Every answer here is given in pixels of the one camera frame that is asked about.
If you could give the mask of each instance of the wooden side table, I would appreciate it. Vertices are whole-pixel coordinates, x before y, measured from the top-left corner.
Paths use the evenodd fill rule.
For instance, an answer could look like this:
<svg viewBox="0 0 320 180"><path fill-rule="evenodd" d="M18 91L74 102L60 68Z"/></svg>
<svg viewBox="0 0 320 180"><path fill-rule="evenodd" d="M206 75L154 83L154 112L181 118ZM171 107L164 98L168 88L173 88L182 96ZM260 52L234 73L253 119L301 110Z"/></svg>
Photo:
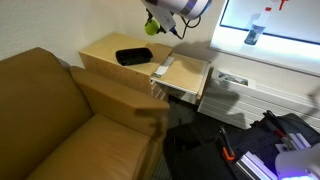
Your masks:
<svg viewBox="0 0 320 180"><path fill-rule="evenodd" d="M153 54L149 63L121 66L115 53L122 49L147 47ZM86 69L159 99L168 93L196 103L202 96L210 65L208 62L171 53L172 48L129 37L111 34L79 52ZM168 56L174 61L160 78L152 77Z"/></svg>

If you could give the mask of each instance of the cable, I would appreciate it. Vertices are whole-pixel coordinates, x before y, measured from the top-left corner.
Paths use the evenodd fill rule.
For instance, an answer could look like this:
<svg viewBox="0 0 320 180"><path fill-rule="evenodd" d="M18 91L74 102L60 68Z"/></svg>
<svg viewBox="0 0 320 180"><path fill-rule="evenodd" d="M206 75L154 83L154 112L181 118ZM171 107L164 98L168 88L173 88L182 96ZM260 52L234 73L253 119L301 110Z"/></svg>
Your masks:
<svg viewBox="0 0 320 180"><path fill-rule="evenodd" d="M197 24L195 24L195 25L193 25L193 26L189 26L189 23L191 22L191 20L186 21L182 16L181 16L181 19L182 19L182 21L183 21L184 24L185 24L182 37L178 34L178 32L176 31L175 28L173 28L173 29L171 30L171 32L172 32L175 36L177 36L179 39L182 40L182 39L184 38L185 34L186 34L187 28L195 28L195 27L197 27L197 26L200 24L200 22L201 22L201 17L199 16Z"/></svg>

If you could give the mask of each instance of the chair armrest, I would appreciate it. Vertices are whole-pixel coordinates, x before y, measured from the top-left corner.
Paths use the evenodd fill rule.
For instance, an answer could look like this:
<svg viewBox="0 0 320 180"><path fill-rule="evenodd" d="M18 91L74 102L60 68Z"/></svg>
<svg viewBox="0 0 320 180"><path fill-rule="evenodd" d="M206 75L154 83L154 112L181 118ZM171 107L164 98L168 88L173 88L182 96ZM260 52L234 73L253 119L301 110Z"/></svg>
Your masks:
<svg viewBox="0 0 320 180"><path fill-rule="evenodd" d="M73 66L70 71L94 113L154 140L165 137L170 108L167 102L79 67Z"/></svg>

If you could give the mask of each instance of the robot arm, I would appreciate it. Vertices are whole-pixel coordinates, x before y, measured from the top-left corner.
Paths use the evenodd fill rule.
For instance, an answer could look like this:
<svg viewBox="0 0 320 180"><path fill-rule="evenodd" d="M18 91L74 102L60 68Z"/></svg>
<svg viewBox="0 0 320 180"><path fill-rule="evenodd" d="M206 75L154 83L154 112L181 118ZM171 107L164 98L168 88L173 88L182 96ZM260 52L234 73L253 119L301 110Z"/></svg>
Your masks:
<svg viewBox="0 0 320 180"><path fill-rule="evenodd" d="M141 0L149 13L160 23L166 33L176 25L172 15L178 14L193 20L200 17L210 6L212 0Z"/></svg>

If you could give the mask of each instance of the green object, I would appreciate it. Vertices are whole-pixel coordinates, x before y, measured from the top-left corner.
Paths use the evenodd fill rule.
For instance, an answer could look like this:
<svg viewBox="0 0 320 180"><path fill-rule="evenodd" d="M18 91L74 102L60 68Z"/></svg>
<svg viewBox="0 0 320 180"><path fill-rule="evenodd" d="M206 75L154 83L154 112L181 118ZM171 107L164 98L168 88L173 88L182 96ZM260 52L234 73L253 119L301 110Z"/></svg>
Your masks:
<svg viewBox="0 0 320 180"><path fill-rule="evenodd" d="M159 29L160 29L160 25L155 20L148 21L144 26L144 31L150 36L156 35Z"/></svg>

